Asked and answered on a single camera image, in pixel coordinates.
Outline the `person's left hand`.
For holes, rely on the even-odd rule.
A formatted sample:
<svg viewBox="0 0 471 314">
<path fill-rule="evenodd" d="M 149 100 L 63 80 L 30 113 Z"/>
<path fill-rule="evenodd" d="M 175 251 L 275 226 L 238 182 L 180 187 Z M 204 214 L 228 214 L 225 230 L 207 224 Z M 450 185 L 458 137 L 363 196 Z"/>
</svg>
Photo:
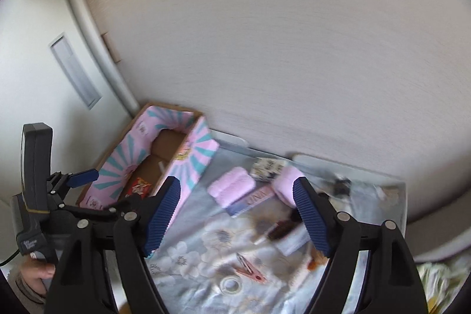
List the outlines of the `person's left hand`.
<svg viewBox="0 0 471 314">
<path fill-rule="evenodd" d="M 20 274 L 26 285 L 39 296 L 45 297 L 47 288 L 44 280 L 54 277 L 55 265 L 27 256 L 20 266 Z"/>
</svg>

